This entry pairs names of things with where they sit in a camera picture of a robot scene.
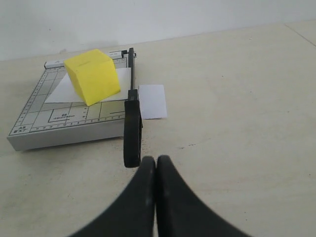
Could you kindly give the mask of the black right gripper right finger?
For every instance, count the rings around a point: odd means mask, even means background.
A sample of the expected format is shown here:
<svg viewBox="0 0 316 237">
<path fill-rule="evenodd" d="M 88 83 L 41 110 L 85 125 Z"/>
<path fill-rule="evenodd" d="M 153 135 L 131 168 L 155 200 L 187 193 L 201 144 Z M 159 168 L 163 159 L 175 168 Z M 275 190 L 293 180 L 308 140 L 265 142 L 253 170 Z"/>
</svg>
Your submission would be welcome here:
<svg viewBox="0 0 316 237">
<path fill-rule="evenodd" d="M 158 157 L 156 213 L 160 237 L 243 237 L 190 189 L 167 155 Z"/>
</svg>

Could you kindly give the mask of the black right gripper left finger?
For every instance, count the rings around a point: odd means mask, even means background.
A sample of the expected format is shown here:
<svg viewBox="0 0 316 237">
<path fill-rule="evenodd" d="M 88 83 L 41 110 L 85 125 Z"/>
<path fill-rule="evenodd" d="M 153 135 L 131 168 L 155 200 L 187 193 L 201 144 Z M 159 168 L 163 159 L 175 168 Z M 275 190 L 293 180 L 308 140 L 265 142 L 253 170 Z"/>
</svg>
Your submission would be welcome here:
<svg viewBox="0 0 316 237">
<path fill-rule="evenodd" d="M 155 214 L 155 160 L 144 157 L 118 198 L 73 237 L 152 237 Z"/>
</svg>

